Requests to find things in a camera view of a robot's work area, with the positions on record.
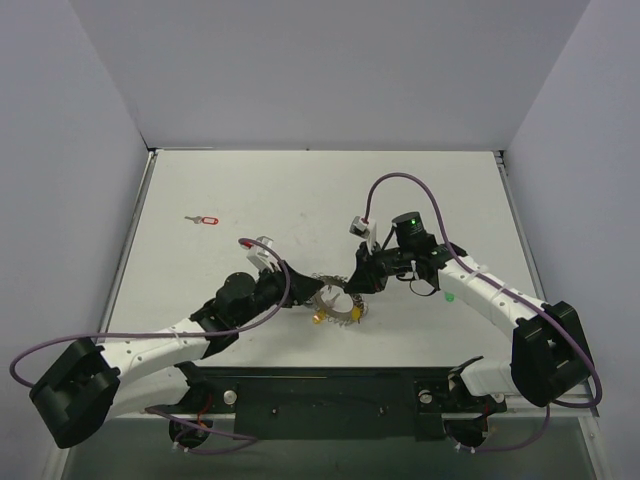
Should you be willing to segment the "key with yellow tag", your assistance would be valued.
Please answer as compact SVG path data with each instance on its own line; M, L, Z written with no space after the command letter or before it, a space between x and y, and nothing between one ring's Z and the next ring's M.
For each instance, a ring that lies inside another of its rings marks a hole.
M352 320L353 322L357 322L357 323L359 323L359 322L360 322L361 317L362 317L362 310L361 310L359 307L354 307L354 308L351 310L351 320Z

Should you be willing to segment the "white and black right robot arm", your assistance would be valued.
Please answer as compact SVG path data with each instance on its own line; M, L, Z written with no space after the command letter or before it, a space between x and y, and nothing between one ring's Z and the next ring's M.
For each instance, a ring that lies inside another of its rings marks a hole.
M484 396L516 394L545 407L590 377L593 361L573 307L507 286L463 249L438 243L419 213L393 220L395 248L377 242L372 220L356 217L349 231L362 241L345 292L376 294L391 277L424 281L464 302L510 341L507 360L476 357L451 370L446 394L453 406L468 409Z

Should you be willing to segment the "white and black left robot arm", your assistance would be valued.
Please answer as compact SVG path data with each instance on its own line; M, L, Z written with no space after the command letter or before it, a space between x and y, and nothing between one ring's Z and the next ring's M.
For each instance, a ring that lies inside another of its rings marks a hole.
M124 392L134 382L223 351L257 316L276 306L302 305L323 286L290 266L258 277L233 273L213 299L169 328L133 340L73 341L31 388L30 399L56 445L75 446L129 402Z

